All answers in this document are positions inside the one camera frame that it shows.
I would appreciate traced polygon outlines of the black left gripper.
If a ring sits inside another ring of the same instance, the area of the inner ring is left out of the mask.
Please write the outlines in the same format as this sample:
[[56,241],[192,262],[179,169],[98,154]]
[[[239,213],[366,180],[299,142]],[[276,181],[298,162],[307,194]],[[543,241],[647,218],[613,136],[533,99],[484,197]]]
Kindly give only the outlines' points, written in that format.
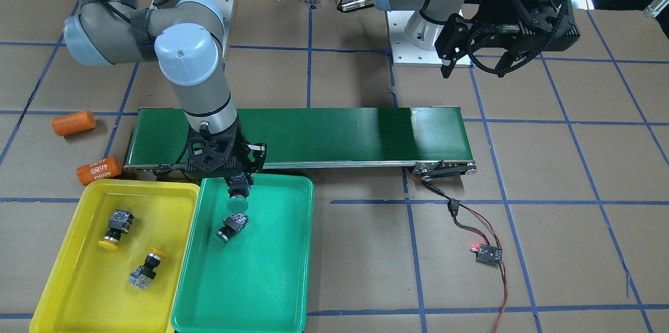
[[465,56],[503,78],[544,51],[569,49],[580,36],[571,0],[481,0],[473,18],[449,16],[435,49],[444,79]]

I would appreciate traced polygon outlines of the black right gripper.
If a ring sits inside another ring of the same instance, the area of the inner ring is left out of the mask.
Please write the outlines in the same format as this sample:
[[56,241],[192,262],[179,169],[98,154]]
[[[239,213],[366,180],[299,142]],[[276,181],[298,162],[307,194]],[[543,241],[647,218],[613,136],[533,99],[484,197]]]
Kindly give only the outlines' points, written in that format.
[[246,140],[240,119],[220,133],[212,134],[202,125],[190,129],[187,138],[188,160],[184,174],[189,178],[241,176],[260,173],[266,160],[266,143]]

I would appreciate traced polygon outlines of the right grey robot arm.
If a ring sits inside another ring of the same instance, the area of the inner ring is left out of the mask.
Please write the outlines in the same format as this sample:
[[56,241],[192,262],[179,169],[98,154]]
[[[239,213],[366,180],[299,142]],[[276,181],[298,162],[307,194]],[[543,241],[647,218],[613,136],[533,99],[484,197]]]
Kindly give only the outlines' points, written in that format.
[[65,44],[83,65],[157,62],[190,129],[191,177],[250,178],[266,158],[265,143],[246,140],[224,74],[225,21],[215,0],[79,0],[64,24]]

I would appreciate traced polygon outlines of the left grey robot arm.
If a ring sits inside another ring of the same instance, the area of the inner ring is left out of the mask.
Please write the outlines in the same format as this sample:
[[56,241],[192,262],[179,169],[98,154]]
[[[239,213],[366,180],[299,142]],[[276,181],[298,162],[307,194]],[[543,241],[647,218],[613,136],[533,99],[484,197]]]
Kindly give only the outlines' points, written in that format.
[[340,1],[342,13],[374,6],[384,12],[412,13],[410,42],[435,51],[449,78],[463,57],[485,73],[502,78],[544,51],[561,52],[579,40],[571,0],[480,0],[476,14],[464,18],[465,0]]

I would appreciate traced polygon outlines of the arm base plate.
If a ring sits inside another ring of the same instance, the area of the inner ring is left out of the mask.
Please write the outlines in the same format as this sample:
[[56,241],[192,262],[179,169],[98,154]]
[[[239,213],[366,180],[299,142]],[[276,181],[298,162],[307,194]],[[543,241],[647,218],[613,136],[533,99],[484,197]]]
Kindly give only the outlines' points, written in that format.
[[443,24],[423,18],[419,10],[386,13],[394,64],[398,66],[440,67],[444,59],[435,49]]

